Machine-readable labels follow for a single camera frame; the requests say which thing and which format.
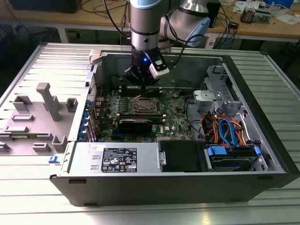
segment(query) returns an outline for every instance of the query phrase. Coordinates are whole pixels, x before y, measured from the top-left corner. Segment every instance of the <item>motherboard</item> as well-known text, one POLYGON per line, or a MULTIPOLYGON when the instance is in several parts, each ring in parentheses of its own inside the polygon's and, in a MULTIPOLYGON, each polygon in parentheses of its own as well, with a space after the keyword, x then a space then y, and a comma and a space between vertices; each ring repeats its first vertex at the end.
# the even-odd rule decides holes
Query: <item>motherboard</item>
POLYGON ((122 97, 112 90, 97 99, 98 142, 191 140, 186 96, 175 96, 174 90, 164 90, 159 97, 122 97))

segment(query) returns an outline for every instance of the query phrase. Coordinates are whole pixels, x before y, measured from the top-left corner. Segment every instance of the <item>wire bundle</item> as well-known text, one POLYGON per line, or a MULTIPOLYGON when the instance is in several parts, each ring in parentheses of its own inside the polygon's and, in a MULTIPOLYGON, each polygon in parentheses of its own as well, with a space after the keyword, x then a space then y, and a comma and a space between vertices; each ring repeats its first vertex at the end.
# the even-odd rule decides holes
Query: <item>wire bundle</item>
MULTIPOLYGON (((108 0, 108 1, 112 1, 112 2, 108 3, 107 6, 109 6, 109 5, 111 5, 111 4, 113 4, 113 3, 115 2, 115 0, 108 0)), ((95 13, 95 14, 97 14, 97 13, 103 13, 103 14, 106 14, 106 13, 107 13, 107 12, 106 12, 106 9, 98 10, 98 8, 101 7, 101 6, 105 6, 105 5, 104 5, 104 4, 100 4, 100 5, 95 6, 93 0, 86 0, 84 3, 81 4, 80 8, 81 8, 83 11, 88 12, 88 13, 95 13), (83 6, 86 5, 88 2, 91 2, 91 3, 92 3, 93 11, 90 11, 90 10, 85 9, 85 8, 83 7, 83 6)), ((112 7, 112 8, 110 8, 109 10, 113 10, 113 9, 120 8, 120 7, 123 7, 123 6, 125 6, 125 4, 124 4, 124 5, 120 5, 120 6, 112 7)))
POLYGON ((217 19, 219 19, 225 23, 225 26, 223 26, 225 28, 225 31, 224 31, 222 37, 218 41, 216 41, 217 44, 213 47, 213 49, 217 48, 218 46, 219 46, 219 48, 223 49, 226 45, 229 45, 229 44, 231 44, 231 46, 230 46, 230 48, 231 48, 234 43, 234 40, 235 40, 235 34, 237 32, 235 29, 233 29, 233 35, 231 37, 229 37, 229 34, 230 34, 229 24, 231 23, 231 21, 230 21, 230 18, 226 15, 226 12, 222 6, 221 6, 221 9, 222 9, 223 13, 219 12, 218 13, 219 16, 217 17, 217 19), (225 39, 225 41, 222 42, 222 39, 225 34, 227 34, 226 39, 225 39))
POLYGON ((230 146, 229 141, 226 139, 226 136, 230 133, 231 140, 234 145, 247 145, 244 138, 243 127, 236 120, 233 120, 225 115, 204 114, 200 120, 200 125, 203 125, 205 119, 212 121, 213 127, 204 136, 204 139, 207 142, 213 142, 214 144, 220 144, 221 146, 230 146), (223 135, 223 125, 228 126, 225 135, 223 135))

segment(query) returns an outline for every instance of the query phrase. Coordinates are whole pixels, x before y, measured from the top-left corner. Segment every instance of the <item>computer case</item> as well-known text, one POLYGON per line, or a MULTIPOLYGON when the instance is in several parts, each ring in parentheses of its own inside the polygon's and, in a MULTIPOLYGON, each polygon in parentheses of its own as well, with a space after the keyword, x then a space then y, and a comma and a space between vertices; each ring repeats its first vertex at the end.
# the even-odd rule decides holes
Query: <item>computer case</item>
POLYGON ((75 13, 82 0, 9 0, 15 10, 75 13))

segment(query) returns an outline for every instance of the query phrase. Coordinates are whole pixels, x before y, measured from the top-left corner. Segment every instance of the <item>side panel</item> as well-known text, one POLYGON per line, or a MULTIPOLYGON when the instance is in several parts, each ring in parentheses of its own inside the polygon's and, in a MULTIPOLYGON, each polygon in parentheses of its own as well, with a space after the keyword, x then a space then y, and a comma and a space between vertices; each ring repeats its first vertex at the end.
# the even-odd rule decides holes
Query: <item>side panel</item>
POLYGON ((286 175, 56 178, 50 181, 75 206, 246 202, 286 175))
POLYGON ((272 148, 276 158, 280 162, 280 165, 286 172, 289 173, 289 176, 286 177, 286 180, 282 180, 280 183, 274 186, 274 188, 282 188, 288 183, 297 179, 300 175, 300 172, 296 164, 293 162, 291 156, 285 149, 284 145, 280 141, 280 138, 278 137, 277 133, 275 132, 268 118, 264 114, 262 108, 259 106, 257 100, 255 99, 250 88, 246 84, 244 78, 242 77, 239 70, 235 66, 232 58, 230 56, 224 56, 224 61, 230 71, 230 74, 232 75, 233 78, 232 82, 235 82, 236 85, 238 86, 242 94, 242 97, 244 98, 245 102, 250 108, 254 119, 256 120, 259 128, 261 129, 263 135, 265 136, 268 144, 272 148))

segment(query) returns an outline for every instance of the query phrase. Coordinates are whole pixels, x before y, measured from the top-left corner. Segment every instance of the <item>table leg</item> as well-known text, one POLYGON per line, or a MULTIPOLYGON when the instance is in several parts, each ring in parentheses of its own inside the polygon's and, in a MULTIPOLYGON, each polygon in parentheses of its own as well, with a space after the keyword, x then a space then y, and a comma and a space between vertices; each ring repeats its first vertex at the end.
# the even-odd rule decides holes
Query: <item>table leg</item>
POLYGON ((219 33, 208 33, 208 38, 206 41, 205 48, 213 48, 216 39, 219 37, 219 33))
POLYGON ((67 30, 63 26, 57 27, 57 30, 58 33, 60 34, 60 41, 62 43, 70 43, 67 30))

